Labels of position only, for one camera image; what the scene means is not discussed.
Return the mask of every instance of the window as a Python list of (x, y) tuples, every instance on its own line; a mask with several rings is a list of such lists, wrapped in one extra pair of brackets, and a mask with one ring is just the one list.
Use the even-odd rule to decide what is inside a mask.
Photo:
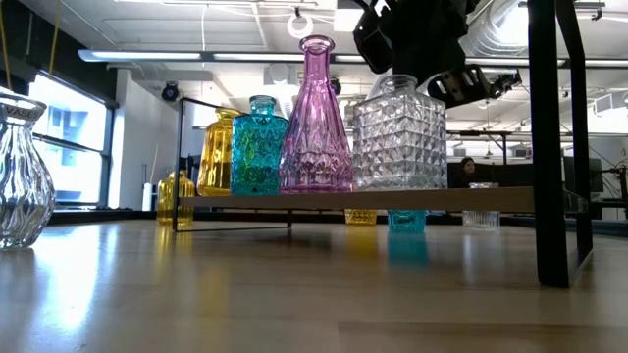
[(34, 141), (55, 185), (59, 203), (98, 203), (102, 158), (96, 152), (84, 152)]
[(28, 96), (48, 105), (33, 135), (57, 203), (106, 205), (112, 110), (46, 76), (36, 77)]
[(33, 132), (103, 149), (107, 125), (104, 104), (41, 75), (30, 85), (28, 96), (48, 105)]

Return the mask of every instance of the pink glass bottle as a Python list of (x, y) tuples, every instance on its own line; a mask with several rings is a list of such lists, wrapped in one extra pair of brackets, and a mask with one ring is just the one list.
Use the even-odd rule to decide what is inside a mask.
[(300, 42), (305, 53), (305, 79), (282, 147), (280, 193), (351, 190), (351, 155), (330, 84), (334, 46), (334, 41), (323, 35), (311, 35)]

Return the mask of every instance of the computer monitor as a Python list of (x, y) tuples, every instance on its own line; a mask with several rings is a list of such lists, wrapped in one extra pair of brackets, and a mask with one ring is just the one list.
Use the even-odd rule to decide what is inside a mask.
[[(576, 173), (573, 157), (563, 157), (565, 168), (565, 188), (568, 191), (576, 192)], [(589, 172), (591, 181), (591, 192), (604, 192), (604, 182), (602, 178), (602, 160), (599, 158), (589, 159)]]

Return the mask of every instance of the white cable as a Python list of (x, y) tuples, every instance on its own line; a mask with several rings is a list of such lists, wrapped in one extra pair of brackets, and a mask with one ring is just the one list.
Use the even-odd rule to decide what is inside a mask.
[[(209, 6), (205, 6), (203, 8), (203, 12), (200, 15), (200, 38), (203, 44), (201, 51), (205, 51), (205, 12), (207, 11), (208, 8)], [(205, 69), (205, 62), (201, 64), (201, 68)]]

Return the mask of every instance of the glass bottle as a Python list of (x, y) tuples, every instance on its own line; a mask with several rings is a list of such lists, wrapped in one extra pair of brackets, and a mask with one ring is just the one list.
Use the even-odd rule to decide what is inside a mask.
[(281, 193), (348, 192), (351, 188), (349, 145), (329, 75), (334, 46), (323, 35), (301, 39), (305, 77), (282, 147)]
[(377, 210), (344, 210), (344, 220), (348, 225), (373, 226), (377, 224)]
[[(498, 187), (492, 182), (470, 182), (470, 188)], [(466, 227), (499, 229), (499, 211), (463, 211), (462, 224)]]
[(207, 127), (198, 173), (198, 193), (201, 196), (228, 196), (232, 171), (232, 139), (234, 118), (241, 112), (234, 109), (216, 110), (218, 121)]
[(426, 217), (426, 211), (389, 210), (389, 229), (401, 232), (423, 232)]
[(46, 105), (0, 90), (0, 250), (32, 245), (55, 208), (52, 177), (32, 143)]
[[(175, 206), (175, 172), (159, 181), (159, 201), (157, 202), (157, 222), (162, 225), (173, 223), (173, 206)], [(179, 197), (193, 197), (194, 183), (185, 175), (185, 171), (179, 171)], [(194, 208), (179, 206), (177, 213), (178, 225), (189, 225), (194, 218)]]
[[(392, 75), (354, 108), (353, 169), (360, 191), (446, 187), (445, 103)], [(389, 211), (391, 230), (423, 231), (425, 211)]]
[(251, 114), (234, 119), (232, 195), (279, 194), (279, 159), (288, 121), (275, 116), (277, 101), (250, 98)]

